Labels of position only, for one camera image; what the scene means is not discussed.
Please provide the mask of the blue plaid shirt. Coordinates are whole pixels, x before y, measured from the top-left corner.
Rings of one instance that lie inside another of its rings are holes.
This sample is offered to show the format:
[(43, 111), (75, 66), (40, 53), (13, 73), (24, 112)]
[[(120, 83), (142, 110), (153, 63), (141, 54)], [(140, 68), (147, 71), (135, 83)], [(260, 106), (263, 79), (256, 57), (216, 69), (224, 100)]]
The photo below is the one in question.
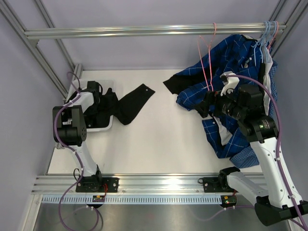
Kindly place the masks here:
[[(260, 52), (257, 40), (237, 34), (225, 38), (198, 63), (175, 74), (164, 84), (171, 93), (177, 94), (176, 103), (190, 111), (208, 90), (233, 89), (220, 77), (226, 73), (253, 78), (275, 92), (272, 78), (276, 69), (277, 64), (271, 56)], [(225, 115), (209, 116), (202, 124), (207, 141), (218, 158), (229, 158), (239, 167), (258, 165), (258, 159), (235, 119)]]

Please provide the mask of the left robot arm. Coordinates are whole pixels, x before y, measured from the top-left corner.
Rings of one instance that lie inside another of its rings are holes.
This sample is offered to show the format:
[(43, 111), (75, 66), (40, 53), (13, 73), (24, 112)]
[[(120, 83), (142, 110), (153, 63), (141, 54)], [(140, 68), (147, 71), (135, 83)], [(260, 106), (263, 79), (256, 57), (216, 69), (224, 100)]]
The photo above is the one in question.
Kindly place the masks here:
[(54, 140), (72, 152), (79, 171), (77, 192), (98, 192), (103, 187), (101, 171), (85, 142), (87, 125), (84, 116), (86, 111), (97, 111), (101, 95), (100, 84), (89, 81), (84, 89), (75, 88), (63, 106), (55, 106), (52, 110)]

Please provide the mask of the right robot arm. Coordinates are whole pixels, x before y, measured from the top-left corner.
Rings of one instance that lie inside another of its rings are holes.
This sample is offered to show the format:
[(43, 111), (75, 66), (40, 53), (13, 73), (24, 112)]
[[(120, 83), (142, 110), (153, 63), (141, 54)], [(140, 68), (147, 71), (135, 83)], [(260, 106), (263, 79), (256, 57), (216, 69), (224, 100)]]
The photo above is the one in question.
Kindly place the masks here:
[(211, 106), (214, 115), (230, 116), (237, 121), (258, 158), (267, 185), (264, 190), (238, 168), (229, 167), (219, 172), (219, 188), (242, 194), (254, 206), (258, 219), (265, 226), (306, 215), (308, 203), (292, 182), (278, 143), (278, 129), (274, 120), (264, 112), (259, 87), (241, 85), (236, 96), (229, 92), (209, 91), (194, 108), (201, 117), (206, 117)]

